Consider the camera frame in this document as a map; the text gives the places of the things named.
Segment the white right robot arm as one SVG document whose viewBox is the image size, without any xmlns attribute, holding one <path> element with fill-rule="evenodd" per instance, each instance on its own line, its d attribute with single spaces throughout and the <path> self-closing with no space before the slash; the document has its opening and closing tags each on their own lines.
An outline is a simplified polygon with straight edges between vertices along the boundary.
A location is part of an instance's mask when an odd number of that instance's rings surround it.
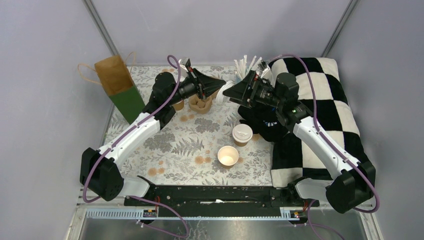
<svg viewBox="0 0 424 240">
<path fill-rule="evenodd" d="M 277 75 L 275 85 L 251 70 L 239 83 L 222 93 L 231 102 L 252 108 L 263 104 L 274 108 L 278 122 L 302 140 L 324 164 L 331 180 L 301 177 L 289 183 L 287 201 L 293 206 L 306 199 L 323 201 L 340 214 L 376 197 L 376 170 L 342 149 L 319 124 L 316 115 L 298 99 L 299 85 L 288 72 Z"/>
</svg>

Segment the green brown paper bag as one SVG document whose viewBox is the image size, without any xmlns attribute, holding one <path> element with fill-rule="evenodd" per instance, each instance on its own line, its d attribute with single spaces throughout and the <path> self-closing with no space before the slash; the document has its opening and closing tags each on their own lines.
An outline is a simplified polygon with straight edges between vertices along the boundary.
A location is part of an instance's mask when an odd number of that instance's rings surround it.
<svg viewBox="0 0 424 240">
<path fill-rule="evenodd" d="M 85 77 L 80 67 L 95 72 L 98 80 Z M 120 55 L 105 58 L 95 63 L 94 67 L 79 63 L 77 71 L 83 80 L 102 86 L 127 123 L 133 123 L 145 107 L 146 104 L 131 76 L 132 68 L 127 67 L 126 61 Z"/>
</svg>

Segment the stack of white cup lids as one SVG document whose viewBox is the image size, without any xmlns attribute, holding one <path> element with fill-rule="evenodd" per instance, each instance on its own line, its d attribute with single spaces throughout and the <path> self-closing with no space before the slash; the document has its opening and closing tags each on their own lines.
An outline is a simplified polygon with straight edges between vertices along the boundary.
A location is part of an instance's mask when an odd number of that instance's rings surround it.
<svg viewBox="0 0 424 240">
<path fill-rule="evenodd" d="M 217 104 L 225 104 L 230 101 L 230 98 L 228 96 L 224 95 L 224 91 L 228 90 L 229 88 L 233 87 L 235 83 L 231 80 L 227 81 L 225 85 L 223 85 L 217 92 L 215 97 L 215 102 Z"/>
</svg>

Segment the brown pulp cup carrier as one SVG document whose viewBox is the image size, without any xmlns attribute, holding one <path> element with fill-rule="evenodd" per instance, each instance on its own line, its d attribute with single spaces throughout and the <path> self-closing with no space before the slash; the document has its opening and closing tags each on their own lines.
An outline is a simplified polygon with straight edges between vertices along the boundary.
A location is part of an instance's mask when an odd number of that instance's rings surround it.
<svg viewBox="0 0 424 240">
<path fill-rule="evenodd" d="M 197 95 L 193 95 L 188 99 L 189 108 L 198 114 L 207 114 L 212 107 L 213 98 L 211 96 L 206 99 L 200 99 Z"/>
</svg>

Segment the brown paper cup with lid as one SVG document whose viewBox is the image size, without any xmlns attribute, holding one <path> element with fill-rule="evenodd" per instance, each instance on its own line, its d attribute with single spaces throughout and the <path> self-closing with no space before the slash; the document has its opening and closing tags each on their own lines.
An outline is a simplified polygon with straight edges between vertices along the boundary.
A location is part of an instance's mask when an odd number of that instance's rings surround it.
<svg viewBox="0 0 424 240">
<path fill-rule="evenodd" d="M 253 137 L 253 130 L 247 124 L 238 124 L 232 130 L 234 143 L 239 147 L 244 147 Z"/>
</svg>

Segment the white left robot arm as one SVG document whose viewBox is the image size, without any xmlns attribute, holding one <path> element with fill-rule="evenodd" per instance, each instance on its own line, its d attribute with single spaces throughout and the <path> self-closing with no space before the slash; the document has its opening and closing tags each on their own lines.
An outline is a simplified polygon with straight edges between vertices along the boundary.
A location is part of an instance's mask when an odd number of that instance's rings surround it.
<svg viewBox="0 0 424 240">
<path fill-rule="evenodd" d="M 175 104 L 192 96 L 205 100 L 226 84 L 193 68 L 189 58 L 176 61 L 174 67 L 177 76 L 161 72 L 155 77 L 148 103 L 122 133 L 98 149 L 89 147 L 83 152 L 79 181 L 85 203 L 98 199 L 108 202 L 119 196 L 137 199 L 144 206 L 154 202 L 150 183 L 143 177 L 121 175 L 122 165 L 172 120 Z"/>
</svg>

